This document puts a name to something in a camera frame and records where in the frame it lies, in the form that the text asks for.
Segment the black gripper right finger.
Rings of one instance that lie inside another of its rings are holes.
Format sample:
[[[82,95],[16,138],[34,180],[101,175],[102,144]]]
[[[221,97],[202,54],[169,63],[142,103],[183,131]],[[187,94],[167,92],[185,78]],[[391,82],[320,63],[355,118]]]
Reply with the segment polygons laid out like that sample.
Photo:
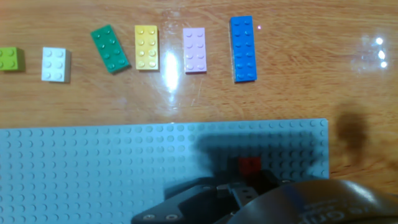
[[[248,175],[248,186],[252,187],[258,195],[290,183],[290,179],[278,179],[270,170],[260,170]]]

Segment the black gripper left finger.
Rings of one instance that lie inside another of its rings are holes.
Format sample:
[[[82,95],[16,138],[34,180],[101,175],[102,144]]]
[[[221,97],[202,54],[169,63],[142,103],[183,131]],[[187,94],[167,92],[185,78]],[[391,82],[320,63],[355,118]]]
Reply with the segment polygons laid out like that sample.
[[[197,185],[137,214],[132,224],[228,223],[249,203],[249,187],[242,183]]]

